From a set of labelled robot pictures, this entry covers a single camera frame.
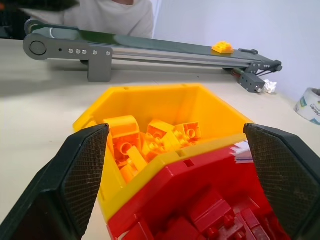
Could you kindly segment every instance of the conveyor frame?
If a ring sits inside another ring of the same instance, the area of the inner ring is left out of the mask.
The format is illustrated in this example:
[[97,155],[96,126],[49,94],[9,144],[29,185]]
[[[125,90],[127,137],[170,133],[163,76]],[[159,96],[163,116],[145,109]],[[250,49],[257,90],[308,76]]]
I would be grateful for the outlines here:
[[[278,60],[270,60],[258,54],[256,50],[239,49],[233,54],[221,54],[212,52],[211,55],[181,53],[165,50],[144,49],[136,47],[118,46],[113,44],[101,44],[86,40],[69,40],[45,36],[33,33],[34,26],[45,26],[52,29],[70,29],[60,25],[46,25],[37,20],[26,22],[25,30],[29,34],[24,39],[23,49],[25,53],[35,60],[46,59],[71,59],[88,61],[89,82],[109,82],[111,80],[112,59],[149,62],[157,64],[221,67],[224,69],[241,69],[239,83],[248,92],[261,92],[265,82],[257,77],[258,71],[277,72],[282,69],[282,63]],[[166,44],[177,44],[160,41]]]

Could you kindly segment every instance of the plastic container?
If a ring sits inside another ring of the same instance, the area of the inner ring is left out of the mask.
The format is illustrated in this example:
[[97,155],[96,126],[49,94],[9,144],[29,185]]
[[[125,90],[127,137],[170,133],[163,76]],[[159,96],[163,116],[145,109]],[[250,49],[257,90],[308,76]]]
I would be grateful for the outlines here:
[[201,84],[177,84],[109,88],[73,128],[77,132],[123,116],[133,116],[143,133],[155,119],[174,126],[198,123],[202,143],[158,155],[128,184],[107,149],[98,194],[106,222],[165,166],[241,142],[244,124],[252,123]]
[[289,240],[253,162],[224,147],[162,169],[109,221],[113,239]]

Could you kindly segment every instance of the table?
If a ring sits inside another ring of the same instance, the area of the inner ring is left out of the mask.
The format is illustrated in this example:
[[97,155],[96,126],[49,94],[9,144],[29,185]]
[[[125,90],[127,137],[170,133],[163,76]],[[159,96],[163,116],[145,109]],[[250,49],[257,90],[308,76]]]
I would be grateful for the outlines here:
[[[255,123],[298,135],[320,156],[320,127],[297,115],[294,102],[249,93],[222,69],[114,61],[111,82],[89,83],[79,61],[35,61],[22,44],[0,39],[0,223],[72,124],[111,86],[200,82]],[[109,239],[98,203],[82,239]]]

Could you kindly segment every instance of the person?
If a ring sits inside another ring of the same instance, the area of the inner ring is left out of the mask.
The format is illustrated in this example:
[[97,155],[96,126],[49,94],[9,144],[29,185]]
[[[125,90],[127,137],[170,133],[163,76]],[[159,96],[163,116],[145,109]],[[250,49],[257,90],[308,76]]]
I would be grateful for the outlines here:
[[80,30],[151,38],[154,28],[150,0],[78,0],[79,5],[62,12],[23,9],[33,19]]

